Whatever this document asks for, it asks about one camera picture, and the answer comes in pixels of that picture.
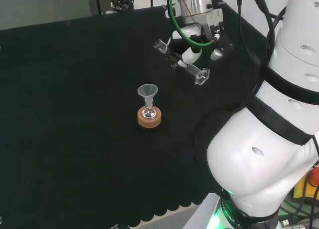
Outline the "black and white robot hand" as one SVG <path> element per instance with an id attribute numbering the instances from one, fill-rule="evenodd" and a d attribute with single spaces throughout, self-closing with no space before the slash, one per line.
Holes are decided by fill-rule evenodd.
<path id="1" fill-rule="evenodd" d="M 234 44 L 229 39 L 224 27 L 221 9 L 212 9 L 203 14 L 187 14 L 184 19 L 191 19 L 193 24 L 182 28 L 179 27 L 174 12 L 174 9 L 167 11 L 175 27 L 172 39 L 174 41 L 183 39 L 188 45 L 177 62 L 178 66 L 187 68 L 193 65 L 206 48 L 213 50 L 210 56 L 213 61 L 220 60 L 234 50 Z"/>

